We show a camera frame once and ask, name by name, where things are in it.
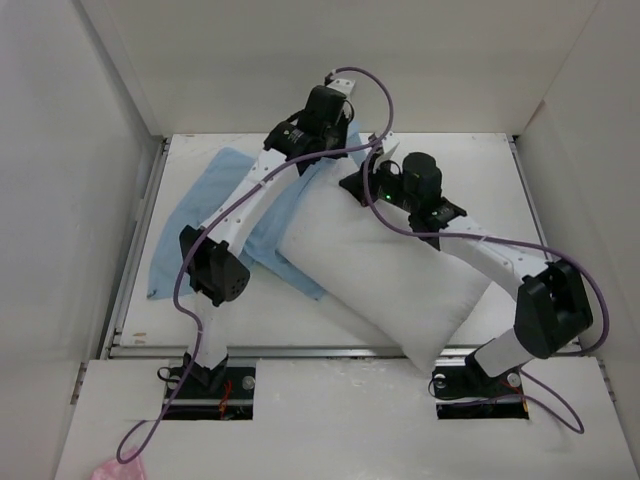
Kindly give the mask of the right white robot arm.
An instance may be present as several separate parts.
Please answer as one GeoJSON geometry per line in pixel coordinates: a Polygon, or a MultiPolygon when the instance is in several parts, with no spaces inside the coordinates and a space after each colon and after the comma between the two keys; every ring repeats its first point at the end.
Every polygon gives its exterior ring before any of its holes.
{"type": "Polygon", "coordinates": [[[514,325],[465,358],[455,376],[435,381],[484,394],[500,377],[533,359],[547,359],[593,324],[583,275],[561,258],[528,254],[524,242],[492,241],[491,235],[442,193],[442,172],[420,152],[402,164],[362,165],[339,182],[362,206],[386,202],[408,214],[411,235],[479,271],[516,303],[514,325]]]}

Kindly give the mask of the white pillow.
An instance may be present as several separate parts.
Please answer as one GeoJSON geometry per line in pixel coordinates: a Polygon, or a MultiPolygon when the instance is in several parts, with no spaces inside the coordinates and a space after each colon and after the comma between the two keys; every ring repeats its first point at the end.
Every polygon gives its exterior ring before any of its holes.
{"type": "Polygon", "coordinates": [[[490,281],[385,227],[340,187],[356,170],[351,159],[325,161],[305,188],[278,251],[429,374],[490,281]]]}

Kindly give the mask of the light blue pillowcase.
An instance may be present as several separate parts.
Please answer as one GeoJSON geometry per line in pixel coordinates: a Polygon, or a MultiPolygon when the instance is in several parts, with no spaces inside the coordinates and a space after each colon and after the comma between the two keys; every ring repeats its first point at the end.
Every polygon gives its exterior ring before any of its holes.
{"type": "MultiPolygon", "coordinates": [[[[242,264],[247,268],[260,264],[307,297],[321,299],[325,290],[286,260],[279,252],[279,246],[312,182],[336,165],[360,165],[365,156],[366,153],[359,150],[351,153],[347,160],[328,159],[312,165],[278,197],[254,227],[240,256],[242,264]]],[[[147,299],[155,301],[173,296],[175,280],[183,263],[179,234],[186,226],[201,226],[220,211],[254,163],[252,156],[231,147],[222,148],[212,158],[164,225],[149,267],[147,299]]]]}

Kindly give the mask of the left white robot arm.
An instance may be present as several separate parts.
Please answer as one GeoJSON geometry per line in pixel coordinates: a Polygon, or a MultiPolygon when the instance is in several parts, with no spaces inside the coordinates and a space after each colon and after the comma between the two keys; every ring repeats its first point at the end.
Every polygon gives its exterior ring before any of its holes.
{"type": "Polygon", "coordinates": [[[323,157],[339,158],[355,117],[352,80],[314,87],[304,108],[278,123],[257,159],[218,211],[179,234],[183,263],[176,281],[186,282],[215,307],[236,300],[250,280],[240,255],[254,227],[274,201],[323,157]]]}

